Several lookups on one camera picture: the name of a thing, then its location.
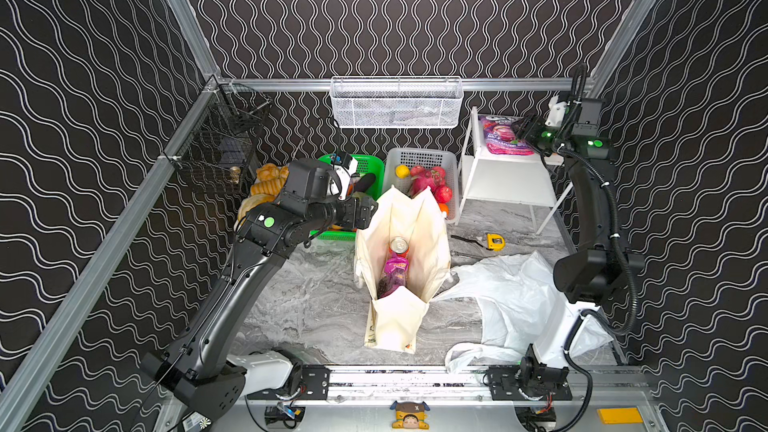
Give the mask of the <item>purple candy bag top shelf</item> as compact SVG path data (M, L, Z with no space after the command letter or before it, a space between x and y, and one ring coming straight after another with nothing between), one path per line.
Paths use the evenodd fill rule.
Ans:
M513 131L515 120L506 116L481 115L479 126L488 151L493 155L530 156L534 150Z

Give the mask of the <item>red soda can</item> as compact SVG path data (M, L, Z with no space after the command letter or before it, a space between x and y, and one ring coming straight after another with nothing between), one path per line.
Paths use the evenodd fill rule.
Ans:
M390 241L389 250L393 257L406 258L409 252L409 243L405 238L396 236Z

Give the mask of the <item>cream canvas tote bag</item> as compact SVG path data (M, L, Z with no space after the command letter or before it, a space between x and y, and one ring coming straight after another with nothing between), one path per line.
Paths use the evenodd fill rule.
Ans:
M364 345L413 354L430 301L451 268L446 221L430 189L392 187L356 233L354 277L371 297Z

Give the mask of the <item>purple snack bag shelf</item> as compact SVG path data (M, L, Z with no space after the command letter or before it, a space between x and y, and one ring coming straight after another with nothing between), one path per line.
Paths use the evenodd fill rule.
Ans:
M384 263L377 283L377 298L383 299L407 284L409 261L407 258L390 257Z

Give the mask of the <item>white plastic grocery bag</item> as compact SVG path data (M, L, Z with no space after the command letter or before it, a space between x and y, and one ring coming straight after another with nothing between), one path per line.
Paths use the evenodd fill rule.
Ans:
M452 269L458 283L437 301L471 298L482 319L478 343L458 343L445 356L453 373L475 363L516 364L529 346L549 367L563 368L565 342L584 303L570 304L554 286L553 269L539 253L495 256Z

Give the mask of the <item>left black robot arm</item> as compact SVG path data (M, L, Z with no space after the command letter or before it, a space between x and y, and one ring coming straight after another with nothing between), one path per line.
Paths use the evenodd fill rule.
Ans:
M333 166L316 159L289 164L272 202L250 209L211 292L180 337L147 353L140 368L185 407L211 421L244 395L247 371L229 360L237 332L256 299L298 246L332 226L366 229L378 208L367 195L345 196Z

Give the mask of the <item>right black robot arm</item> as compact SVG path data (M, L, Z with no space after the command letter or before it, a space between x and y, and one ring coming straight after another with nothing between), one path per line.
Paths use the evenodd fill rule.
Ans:
M529 113L513 131L540 158L557 155L575 194L580 232L576 252L554 266L554 283L567 300L603 306L626 297L628 310L621 325L597 311L587 312L606 330L626 336L635 327L640 308L637 275L642 256L630 250L620 224L611 140L598 134L602 102L586 94L588 66L577 65L565 100L556 99L548 117Z

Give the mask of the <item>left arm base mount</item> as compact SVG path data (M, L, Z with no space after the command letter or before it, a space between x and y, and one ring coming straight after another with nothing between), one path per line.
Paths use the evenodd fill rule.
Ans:
M286 382L277 389L262 389L247 396L249 400L282 401L326 400L331 370L322 365L296 365Z

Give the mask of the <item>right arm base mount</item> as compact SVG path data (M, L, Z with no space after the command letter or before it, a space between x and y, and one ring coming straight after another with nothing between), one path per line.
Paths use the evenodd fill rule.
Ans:
M567 367L549 367L540 362L529 344L517 365L489 366L483 384L493 401L570 401Z

